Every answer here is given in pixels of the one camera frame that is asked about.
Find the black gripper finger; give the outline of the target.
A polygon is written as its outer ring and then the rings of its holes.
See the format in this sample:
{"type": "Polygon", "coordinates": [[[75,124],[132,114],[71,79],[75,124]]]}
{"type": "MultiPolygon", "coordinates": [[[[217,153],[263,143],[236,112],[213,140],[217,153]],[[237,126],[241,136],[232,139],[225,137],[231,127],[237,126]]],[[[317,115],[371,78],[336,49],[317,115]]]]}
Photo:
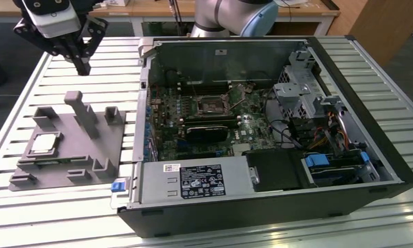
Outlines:
{"type": "Polygon", "coordinates": [[[28,20],[21,19],[13,32],[52,56],[63,56],[80,74],[80,51],[73,33],[45,38],[28,20]]]}
{"type": "Polygon", "coordinates": [[[75,66],[77,74],[81,76],[87,76],[91,73],[89,59],[107,34],[108,25],[109,23],[104,19],[87,19],[87,23],[76,37],[77,54],[75,55],[75,66]],[[84,41],[85,30],[91,35],[88,41],[84,41]]]}

